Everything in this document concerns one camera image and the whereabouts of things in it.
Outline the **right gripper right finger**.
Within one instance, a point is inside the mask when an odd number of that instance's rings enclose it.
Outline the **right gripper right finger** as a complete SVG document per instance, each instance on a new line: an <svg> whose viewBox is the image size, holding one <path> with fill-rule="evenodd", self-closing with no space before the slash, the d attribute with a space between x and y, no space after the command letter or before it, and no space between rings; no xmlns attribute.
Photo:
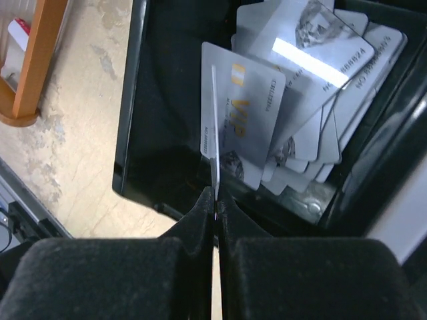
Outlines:
<svg viewBox="0 0 427 320"><path fill-rule="evenodd" d="M273 237L230 196L218 201L224 319L425 319L380 241Z"/></svg>

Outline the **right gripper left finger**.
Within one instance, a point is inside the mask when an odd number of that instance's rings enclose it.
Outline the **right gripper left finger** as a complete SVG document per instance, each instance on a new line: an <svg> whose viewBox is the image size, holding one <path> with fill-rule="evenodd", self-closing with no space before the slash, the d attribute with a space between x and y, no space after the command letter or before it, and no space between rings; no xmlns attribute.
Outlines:
<svg viewBox="0 0 427 320"><path fill-rule="evenodd" d="M2 319L209 319L214 192L163 235L49 238L22 256Z"/></svg>

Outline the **white VIP card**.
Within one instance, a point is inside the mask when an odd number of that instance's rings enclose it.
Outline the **white VIP card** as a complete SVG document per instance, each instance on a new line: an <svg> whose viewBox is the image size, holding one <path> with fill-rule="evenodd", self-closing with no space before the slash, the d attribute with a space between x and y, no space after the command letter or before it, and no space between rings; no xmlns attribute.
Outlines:
<svg viewBox="0 0 427 320"><path fill-rule="evenodd" d="M214 199L218 200L220 188L220 147L219 147L219 126L218 126L218 94L216 81L216 67L211 66L212 80L212 107L213 107L213 140L211 144L211 183L214 188Z"/></svg>

